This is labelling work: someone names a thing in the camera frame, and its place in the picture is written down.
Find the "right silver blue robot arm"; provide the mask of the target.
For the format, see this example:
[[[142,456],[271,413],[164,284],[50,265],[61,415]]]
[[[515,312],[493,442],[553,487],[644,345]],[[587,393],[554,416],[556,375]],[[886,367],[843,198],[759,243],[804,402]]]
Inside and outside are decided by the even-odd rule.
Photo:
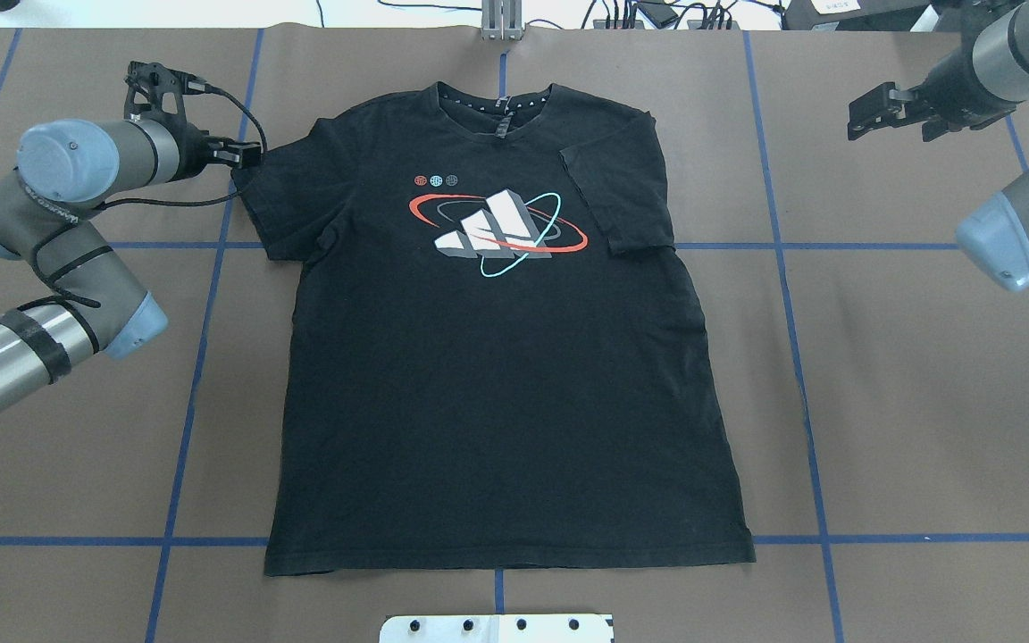
[[[960,1],[959,48],[942,57],[917,86],[887,81],[847,107],[847,138],[882,128],[920,126],[925,142],[978,131],[1029,101],[1029,1]],[[1029,162],[1006,187],[975,208],[955,233],[967,259],[1009,292],[1029,289]]]

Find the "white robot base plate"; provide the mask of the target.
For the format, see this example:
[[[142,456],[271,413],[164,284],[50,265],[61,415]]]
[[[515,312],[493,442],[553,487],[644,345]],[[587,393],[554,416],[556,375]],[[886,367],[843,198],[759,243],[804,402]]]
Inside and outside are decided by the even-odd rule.
[[[380,642],[614,642],[611,614],[397,615]]]

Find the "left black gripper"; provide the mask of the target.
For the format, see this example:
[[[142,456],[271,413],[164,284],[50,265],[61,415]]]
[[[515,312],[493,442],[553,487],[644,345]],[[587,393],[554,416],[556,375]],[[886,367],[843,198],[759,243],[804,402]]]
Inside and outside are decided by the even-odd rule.
[[[260,166],[265,143],[242,143],[225,136],[212,136],[207,130],[184,126],[177,134],[177,180],[196,178],[211,163],[228,164],[236,170]]]

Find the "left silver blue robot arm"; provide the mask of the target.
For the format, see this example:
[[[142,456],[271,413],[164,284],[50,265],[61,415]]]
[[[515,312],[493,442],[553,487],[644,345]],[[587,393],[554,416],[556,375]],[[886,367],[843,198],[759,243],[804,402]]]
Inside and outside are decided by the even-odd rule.
[[[169,321],[93,220],[104,200],[183,180],[205,163],[258,164],[256,143],[143,117],[62,119],[25,131],[0,179],[0,259],[25,262],[49,296],[0,314],[0,412],[69,376],[91,355],[120,359]]]

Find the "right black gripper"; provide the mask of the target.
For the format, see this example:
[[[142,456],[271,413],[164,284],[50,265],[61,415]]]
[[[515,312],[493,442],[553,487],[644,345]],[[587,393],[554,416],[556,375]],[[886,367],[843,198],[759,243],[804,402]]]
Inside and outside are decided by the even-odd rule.
[[[983,130],[1003,118],[1003,102],[977,80],[970,70],[948,70],[928,76],[914,90],[883,82],[849,103],[847,138],[859,138],[882,128],[911,123],[908,109],[918,102],[926,114],[920,136],[925,143],[963,129]]]

